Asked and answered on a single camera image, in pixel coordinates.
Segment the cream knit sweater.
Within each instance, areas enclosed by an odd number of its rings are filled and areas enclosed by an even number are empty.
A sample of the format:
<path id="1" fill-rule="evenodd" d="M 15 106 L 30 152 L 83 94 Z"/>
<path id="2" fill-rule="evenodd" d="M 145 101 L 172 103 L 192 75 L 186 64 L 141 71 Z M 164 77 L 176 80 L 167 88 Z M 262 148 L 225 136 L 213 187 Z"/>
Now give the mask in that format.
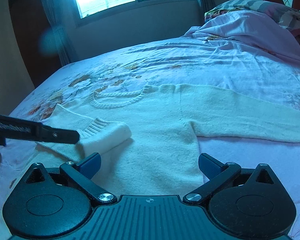
<path id="1" fill-rule="evenodd" d="M 115 195 L 183 195 L 200 186 L 198 137 L 300 142 L 300 111 L 187 84 L 93 92 L 57 105 L 46 124 L 75 130 L 80 139 L 43 147 L 74 162 L 99 153 L 94 181 Z"/>

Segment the dark wooden wardrobe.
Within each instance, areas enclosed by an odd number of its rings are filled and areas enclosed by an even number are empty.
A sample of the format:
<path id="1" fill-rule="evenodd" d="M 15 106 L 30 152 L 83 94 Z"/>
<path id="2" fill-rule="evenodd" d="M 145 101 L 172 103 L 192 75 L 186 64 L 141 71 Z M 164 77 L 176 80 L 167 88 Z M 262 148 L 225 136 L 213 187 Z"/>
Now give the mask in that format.
<path id="1" fill-rule="evenodd" d="M 41 85 L 61 62 L 41 0 L 8 0 L 17 45 L 34 87 Z"/>

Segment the left blue curtain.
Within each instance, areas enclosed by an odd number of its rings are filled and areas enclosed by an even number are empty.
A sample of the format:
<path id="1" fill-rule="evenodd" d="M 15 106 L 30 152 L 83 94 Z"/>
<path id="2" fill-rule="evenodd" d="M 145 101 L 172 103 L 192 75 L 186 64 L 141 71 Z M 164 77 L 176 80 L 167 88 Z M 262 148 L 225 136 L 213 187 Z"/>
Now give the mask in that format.
<path id="1" fill-rule="evenodd" d="M 66 0 L 41 0 L 46 18 L 52 28 L 56 49 L 62 66 L 77 61 L 77 54 L 66 32 L 63 5 Z"/>

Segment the floral pink bed sheet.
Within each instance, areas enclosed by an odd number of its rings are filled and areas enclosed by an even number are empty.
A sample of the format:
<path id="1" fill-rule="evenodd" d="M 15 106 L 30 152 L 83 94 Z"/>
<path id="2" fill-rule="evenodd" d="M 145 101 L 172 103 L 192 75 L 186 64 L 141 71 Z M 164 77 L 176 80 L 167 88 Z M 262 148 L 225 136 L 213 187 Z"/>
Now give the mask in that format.
<path id="1" fill-rule="evenodd" d="M 13 112 L 46 124 L 57 105 L 97 93 L 126 93 L 146 86 L 201 85 L 231 90 L 300 111 L 300 68 L 240 43 L 191 37 L 112 51 L 59 69 Z M 290 237 L 300 239 L 300 142 L 239 137 L 198 137 L 199 155 L 246 168 L 267 163 L 297 209 Z"/>

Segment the pink crumpled blanket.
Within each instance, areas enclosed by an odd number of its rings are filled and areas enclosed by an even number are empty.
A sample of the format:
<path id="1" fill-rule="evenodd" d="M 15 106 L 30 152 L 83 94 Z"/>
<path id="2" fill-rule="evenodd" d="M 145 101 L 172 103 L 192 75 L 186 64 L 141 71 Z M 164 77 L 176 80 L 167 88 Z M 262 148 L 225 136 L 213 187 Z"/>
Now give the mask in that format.
<path id="1" fill-rule="evenodd" d="M 185 36 L 240 43 L 300 68 L 300 45 L 296 38 L 260 12 L 238 10 L 222 14 L 201 27 L 191 27 Z"/>

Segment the striped floral pillow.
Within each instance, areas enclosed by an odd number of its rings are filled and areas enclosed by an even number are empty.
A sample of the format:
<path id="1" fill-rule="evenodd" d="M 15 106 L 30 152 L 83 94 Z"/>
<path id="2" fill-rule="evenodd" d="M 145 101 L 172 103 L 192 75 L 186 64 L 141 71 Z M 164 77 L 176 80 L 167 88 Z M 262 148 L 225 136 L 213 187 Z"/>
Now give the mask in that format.
<path id="1" fill-rule="evenodd" d="M 293 9 L 284 4 L 262 0 L 229 0 L 204 15 L 204 21 L 232 11 L 248 10 L 266 14 L 280 27 L 288 30 L 293 36 L 300 35 L 300 10 Z"/>

